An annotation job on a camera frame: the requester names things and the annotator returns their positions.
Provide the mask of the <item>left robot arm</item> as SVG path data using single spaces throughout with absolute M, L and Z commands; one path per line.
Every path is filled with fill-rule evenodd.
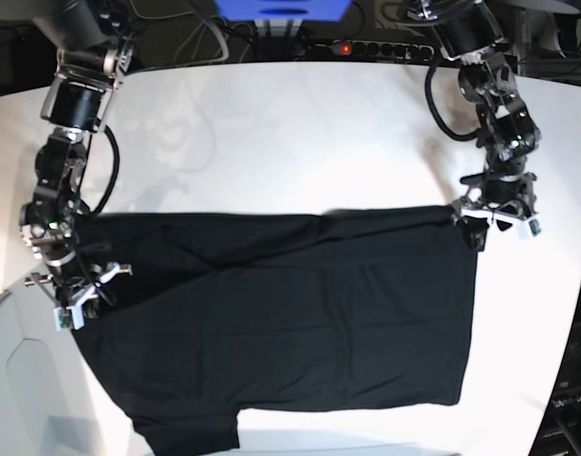
M 466 243 L 479 252 L 491 225 L 501 231 L 515 227 L 526 238 L 538 236 L 537 177 L 527 171 L 526 164 L 541 134 L 499 48 L 504 36 L 497 19 L 483 1 L 411 1 L 407 9 L 408 25 L 430 29 L 439 46 L 424 82 L 432 117 L 449 138 L 475 142 L 485 152 L 482 171 L 460 180 L 478 196 L 464 194 L 454 200 L 452 220 L 461 227 Z M 459 91 L 475 108 L 479 121 L 471 133 L 453 131 L 436 108 L 432 81 L 442 62 L 459 66 Z

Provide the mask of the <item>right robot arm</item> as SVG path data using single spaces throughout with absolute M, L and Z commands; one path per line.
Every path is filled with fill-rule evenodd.
M 81 194 L 95 135 L 108 139 L 112 172 L 119 172 L 120 150 L 106 118 L 133 56 L 132 26 L 118 1 L 63 1 L 34 22 L 55 43 L 57 67 L 41 110 L 53 130 L 36 155 L 37 182 L 19 214 L 21 239 L 47 273 L 26 283 L 53 302 L 58 330 L 78 331 L 112 304 L 105 284 L 132 271 L 116 261 L 89 264 L 76 233 L 78 221 L 98 213 Z

